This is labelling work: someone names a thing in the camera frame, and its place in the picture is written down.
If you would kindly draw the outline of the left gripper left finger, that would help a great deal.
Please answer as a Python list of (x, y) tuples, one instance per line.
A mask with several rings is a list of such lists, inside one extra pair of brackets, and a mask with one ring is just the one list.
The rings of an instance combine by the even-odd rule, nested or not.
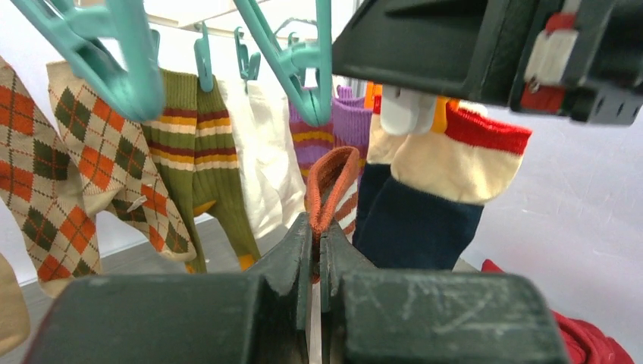
[(26, 363), (306, 363), (309, 217), (242, 272), (82, 278), (55, 299)]

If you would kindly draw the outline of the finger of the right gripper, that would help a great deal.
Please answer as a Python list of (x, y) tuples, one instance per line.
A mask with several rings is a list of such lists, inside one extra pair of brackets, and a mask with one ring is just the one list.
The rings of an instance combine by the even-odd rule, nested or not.
[(332, 46), (336, 75), (506, 105), (537, 1), (363, 2)]

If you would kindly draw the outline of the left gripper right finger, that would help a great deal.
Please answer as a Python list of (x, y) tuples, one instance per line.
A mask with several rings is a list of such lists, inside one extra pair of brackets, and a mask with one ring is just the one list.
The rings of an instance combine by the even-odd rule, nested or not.
[(566, 363), (557, 324), (518, 275), (374, 267), (320, 239), (325, 363)]

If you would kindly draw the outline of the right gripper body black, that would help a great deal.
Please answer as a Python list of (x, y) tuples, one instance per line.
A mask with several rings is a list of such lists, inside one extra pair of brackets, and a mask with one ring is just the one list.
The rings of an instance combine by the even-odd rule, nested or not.
[(642, 3), (539, 1), (509, 107), (629, 126), (642, 110)]

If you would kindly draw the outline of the grey beige sock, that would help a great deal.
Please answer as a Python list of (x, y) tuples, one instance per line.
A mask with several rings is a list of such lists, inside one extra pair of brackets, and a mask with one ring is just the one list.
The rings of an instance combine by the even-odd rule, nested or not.
[(324, 154), (309, 169), (306, 180), (308, 227), (313, 261), (319, 260), (322, 234), (336, 222), (349, 243), (356, 232), (359, 151), (341, 146)]

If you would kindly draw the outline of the navy sock red cuff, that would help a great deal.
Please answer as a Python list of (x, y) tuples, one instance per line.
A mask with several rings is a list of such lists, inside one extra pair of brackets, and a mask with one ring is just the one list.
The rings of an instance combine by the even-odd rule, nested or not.
[(483, 105), (439, 97), (422, 108), (424, 133), (394, 135), (400, 118), (381, 107), (381, 126), (406, 136), (356, 247), (379, 268), (451, 270), (478, 229), (487, 202), (516, 176), (530, 129), (494, 120)]

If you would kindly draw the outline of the maroon purple orange striped sock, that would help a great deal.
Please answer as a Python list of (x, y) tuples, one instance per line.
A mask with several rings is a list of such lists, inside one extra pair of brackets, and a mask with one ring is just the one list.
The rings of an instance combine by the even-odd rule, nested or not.
[(363, 175), (372, 110), (364, 107), (365, 99), (353, 95), (349, 86), (339, 86), (332, 99), (329, 122), (320, 127), (308, 125), (289, 102), (289, 126), (300, 173), (305, 180), (309, 169), (323, 155), (340, 146), (352, 146), (359, 152), (359, 172)]

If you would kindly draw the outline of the navy blue sock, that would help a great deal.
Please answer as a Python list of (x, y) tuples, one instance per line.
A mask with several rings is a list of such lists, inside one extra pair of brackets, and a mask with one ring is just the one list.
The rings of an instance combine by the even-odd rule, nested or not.
[(369, 131), (369, 146), (365, 167), (359, 185), (356, 210), (356, 229), (353, 245), (359, 246), (359, 239), (365, 230), (365, 222), (375, 199), (386, 180), (391, 176), (391, 162), (406, 136), (394, 136), (381, 126), (381, 95), (374, 96), (374, 106)]

